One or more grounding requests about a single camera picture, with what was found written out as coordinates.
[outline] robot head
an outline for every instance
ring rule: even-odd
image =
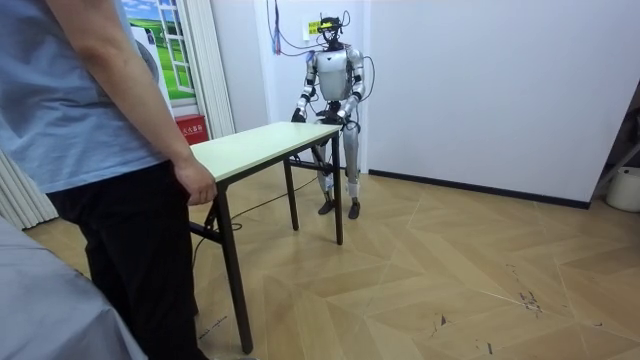
[[[324,41],[327,42],[329,48],[339,47],[340,34],[342,34],[342,21],[339,17],[326,17],[323,18],[318,27],[318,32],[322,34]]]

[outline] humanoid robot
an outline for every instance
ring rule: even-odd
[[[352,199],[349,218],[357,219],[360,215],[360,201],[358,200],[360,184],[360,169],[358,168],[358,135],[360,125],[351,120],[351,113],[356,111],[365,95],[364,85],[364,57],[362,53],[338,39],[342,33],[343,24],[340,18],[323,18],[318,31],[322,33],[327,47],[318,52],[310,52],[307,57],[307,76],[305,87],[292,122],[306,122],[307,105],[316,95],[316,78],[320,80],[320,92],[328,102],[326,110],[316,115],[320,117],[317,123],[342,125],[344,135],[344,151],[347,163],[348,191]],[[314,161],[323,165],[326,155],[326,144],[312,149]],[[335,201],[331,196],[333,178],[318,172],[318,182],[325,197],[318,214],[328,214],[334,207]]]

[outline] white tabletop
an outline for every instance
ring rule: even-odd
[[[191,149],[221,181],[339,129],[334,125],[280,122],[193,145]]]

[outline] red sign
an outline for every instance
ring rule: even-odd
[[[204,115],[178,116],[176,117],[176,123],[189,145],[199,144],[209,140]]]

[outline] herringbone parquet floor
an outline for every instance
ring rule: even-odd
[[[281,167],[230,190],[232,213],[285,192]],[[313,178],[295,172],[296,183]],[[236,221],[262,360],[640,359],[640,218],[363,176],[362,214],[334,242],[316,184]],[[208,208],[192,210],[201,221]],[[27,232],[88,273],[63,221]],[[195,265],[200,346],[241,357],[222,254]]]

